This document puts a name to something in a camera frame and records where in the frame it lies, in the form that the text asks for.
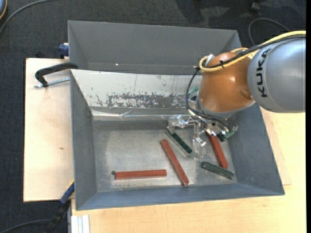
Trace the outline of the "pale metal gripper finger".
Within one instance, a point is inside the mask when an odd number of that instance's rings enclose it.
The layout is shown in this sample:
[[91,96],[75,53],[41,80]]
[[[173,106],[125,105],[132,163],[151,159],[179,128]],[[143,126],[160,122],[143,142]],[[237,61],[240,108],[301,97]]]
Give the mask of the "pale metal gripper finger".
[[207,144],[206,141],[203,139],[204,132],[205,131],[202,130],[200,126],[194,126],[192,142],[197,157],[201,157],[203,155],[204,149]]
[[183,115],[174,115],[168,119],[167,130],[170,133],[175,132],[175,128],[184,129],[187,127],[187,122],[183,119]]

